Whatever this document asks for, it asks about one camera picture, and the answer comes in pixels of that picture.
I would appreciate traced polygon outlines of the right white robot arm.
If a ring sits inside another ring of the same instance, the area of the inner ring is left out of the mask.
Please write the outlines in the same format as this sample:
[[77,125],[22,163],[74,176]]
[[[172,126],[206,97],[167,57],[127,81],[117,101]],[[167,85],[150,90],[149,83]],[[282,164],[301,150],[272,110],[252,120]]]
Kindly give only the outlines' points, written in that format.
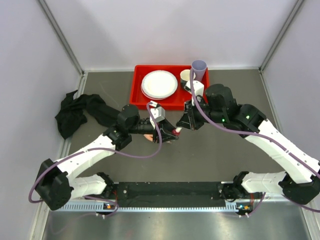
[[299,205],[310,203],[320,193],[320,162],[282,135],[258,108],[238,104],[229,87],[199,81],[187,82],[191,100],[184,104],[179,128],[198,130],[205,123],[237,134],[265,152],[282,167],[277,173],[242,171],[221,190],[225,198],[245,198],[253,193],[283,195]]

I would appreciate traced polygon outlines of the red nail polish bottle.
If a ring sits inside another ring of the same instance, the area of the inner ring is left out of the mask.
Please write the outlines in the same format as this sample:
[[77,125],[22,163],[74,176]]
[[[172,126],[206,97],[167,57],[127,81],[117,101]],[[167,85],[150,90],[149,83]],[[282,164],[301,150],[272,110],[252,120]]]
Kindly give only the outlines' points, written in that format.
[[174,130],[172,131],[172,134],[175,135],[175,136],[179,136],[179,135],[180,135],[180,132],[177,131],[176,129],[174,129]]

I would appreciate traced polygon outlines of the white nail polish brush cap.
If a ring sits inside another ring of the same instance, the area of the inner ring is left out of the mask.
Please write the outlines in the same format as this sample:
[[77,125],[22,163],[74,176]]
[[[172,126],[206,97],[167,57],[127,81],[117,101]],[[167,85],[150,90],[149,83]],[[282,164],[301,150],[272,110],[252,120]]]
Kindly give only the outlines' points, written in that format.
[[175,129],[175,131],[176,131],[177,133],[180,133],[180,132],[181,132],[181,130],[182,130],[182,128],[181,128],[181,127],[177,127],[177,128]]

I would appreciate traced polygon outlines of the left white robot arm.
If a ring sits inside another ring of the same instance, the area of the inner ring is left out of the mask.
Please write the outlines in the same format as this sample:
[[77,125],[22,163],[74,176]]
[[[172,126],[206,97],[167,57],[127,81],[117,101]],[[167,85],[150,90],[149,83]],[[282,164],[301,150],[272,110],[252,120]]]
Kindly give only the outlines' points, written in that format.
[[122,155],[122,149],[132,142],[133,134],[150,135],[152,142],[159,145],[179,138],[181,128],[166,119],[162,106],[151,101],[147,104],[147,110],[149,117],[141,119],[138,108],[127,104],[117,115],[115,124],[93,142],[67,157],[43,161],[31,190],[37,192],[41,201],[52,211],[76,198],[109,198],[115,187],[107,174],[79,175],[113,154]]

